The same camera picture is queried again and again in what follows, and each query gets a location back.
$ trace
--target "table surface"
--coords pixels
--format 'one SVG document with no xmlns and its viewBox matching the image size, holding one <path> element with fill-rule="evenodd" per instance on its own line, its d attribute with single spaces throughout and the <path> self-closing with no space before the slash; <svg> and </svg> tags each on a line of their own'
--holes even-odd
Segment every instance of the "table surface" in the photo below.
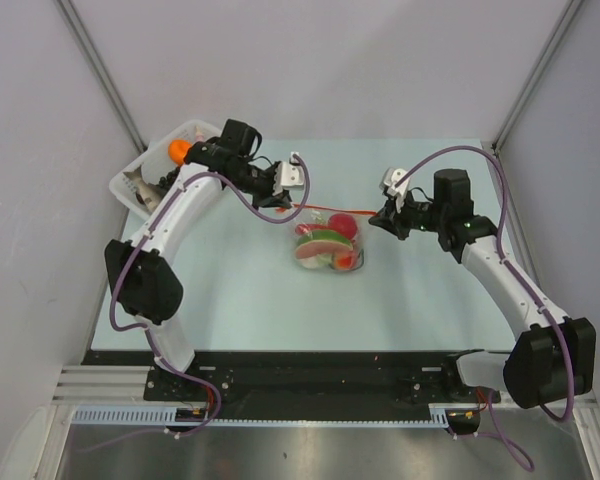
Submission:
<svg viewBox="0 0 600 480">
<path fill-rule="evenodd" d="M 410 168 L 425 156 L 467 140 L 266 141 L 272 160 L 300 152 L 309 166 L 311 204 L 378 210 L 386 168 Z M 500 204 L 486 161 L 471 152 L 447 154 L 421 169 L 410 186 L 433 193 L 442 168 L 469 172 L 477 214 L 497 223 Z M 295 192 L 294 200 L 301 193 Z M 263 211 L 275 215 L 272 211 Z M 142 224 L 130 214 L 123 238 Z M 511 349 L 513 334 L 482 285 L 433 233 L 404 242 L 376 228 L 365 238 L 365 265 L 337 274 L 299 267 L 289 225 L 271 225 L 247 212 L 229 189 L 192 227 L 175 257 L 185 289 L 185 334 L 201 350 L 404 351 Z M 505 236 L 505 245 L 509 238 Z M 139 331 L 109 325 L 107 291 L 93 350 L 148 350 Z M 118 305 L 119 323 L 132 322 Z"/>
</svg>

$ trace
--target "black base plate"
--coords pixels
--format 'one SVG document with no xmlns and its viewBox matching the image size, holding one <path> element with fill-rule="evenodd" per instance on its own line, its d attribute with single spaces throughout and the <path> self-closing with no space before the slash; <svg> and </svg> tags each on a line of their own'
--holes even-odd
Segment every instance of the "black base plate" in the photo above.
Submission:
<svg viewBox="0 0 600 480">
<path fill-rule="evenodd" d="M 429 403 L 475 403 L 442 369 L 451 352 L 197 352 L 187 373 L 221 392 L 220 418 L 271 421 L 428 420 Z M 205 402 L 206 390 L 160 368 L 147 401 Z"/>
</svg>

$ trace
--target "plastic bag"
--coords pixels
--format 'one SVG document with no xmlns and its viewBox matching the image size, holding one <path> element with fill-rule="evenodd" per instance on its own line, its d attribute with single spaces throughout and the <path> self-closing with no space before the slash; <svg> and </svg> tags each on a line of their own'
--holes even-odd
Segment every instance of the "plastic bag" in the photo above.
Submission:
<svg viewBox="0 0 600 480">
<path fill-rule="evenodd" d="M 364 239 L 372 215 L 375 212 L 304 207 L 291 222 L 295 260 L 311 270 L 359 270 L 365 261 Z"/>
</svg>

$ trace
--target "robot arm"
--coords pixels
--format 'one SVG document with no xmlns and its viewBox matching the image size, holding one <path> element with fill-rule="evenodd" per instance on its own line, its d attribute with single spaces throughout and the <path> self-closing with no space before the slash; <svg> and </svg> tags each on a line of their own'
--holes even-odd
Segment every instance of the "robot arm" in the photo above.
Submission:
<svg viewBox="0 0 600 480">
<path fill-rule="evenodd" d="M 184 157 L 175 184 L 151 217 L 129 241 L 112 240 L 105 249 L 112 296 L 117 293 L 113 301 L 150 330 L 166 362 L 178 371 L 187 369 L 195 352 L 177 314 L 184 289 L 171 264 L 191 225 L 220 196 L 224 180 L 252 195 L 256 210 L 290 208 L 287 189 L 304 185 L 304 171 L 295 154 L 289 162 L 275 162 L 266 170 L 252 165 L 250 152 L 256 141 L 259 146 L 262 137 L 254 128 L 228 120 L 220 137 L 195 143 Z"/>
<path fill-rule="evenodd" d="M 380 188 L 388 199 L 369 223 L 400 240 L 406 239 L 413 229 L 436 232 L 442 249 L 450 252 L 489 292 L 516 339 L 510 354 L 471 351 L 454 356 L 454 374 L 466 386 L 508 391 L 522 408 L 566 398 L 565 355 L 548 320 L 551 318 L 558 324 L 568 348 L 575 394 L 590 391 L 595 329 L 586 318 L 569 318 L 499 248 L 498 229 L 488 218 L 473 213 L 467 172 L 436 172 L 434 198 L 426 202 L 414 200 L 407 189 L 408 179 L 402 180 L 407 173 L 402 169 L 385 173 Z"/>
</svg>

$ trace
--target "white plastic basket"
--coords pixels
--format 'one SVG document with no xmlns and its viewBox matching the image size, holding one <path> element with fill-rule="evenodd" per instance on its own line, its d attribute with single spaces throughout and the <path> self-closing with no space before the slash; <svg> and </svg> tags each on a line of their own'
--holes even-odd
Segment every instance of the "white plastic basket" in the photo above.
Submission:
<svg viewBox="0 0 600 480">
<path fill-rule="evenodd" d="M 160 181 L 160 177 L 165 176 L 171 170 L 176 168 L 176 164 L 169 158 L 169 144 L 176 138 L 181 138 L 193 143 L 196 127 L 202 131 L 205 139 L 217 137 L 221 133 L 220 129 L 201 120 L 190 120 L 180 125 L 162 140 L 151 145 L 146 152 L 127 165 L 122 172 L 116 174 L 109 182 L 109 190 L 111 190 L 111 193 L 113 193 L 126 207 L 129 207 L 129 210 L 143 220 L 147 220 L 150 213 L 136 199 L 136 187 L 123 172 L 133 172 L 139 166 L 142 166 L 142 178 L 144 181 L 157 185 Z M 200 166 L 200 171 L 202 172 L 204 170 L 206 170 L 206 168 Z"/>
</svg>

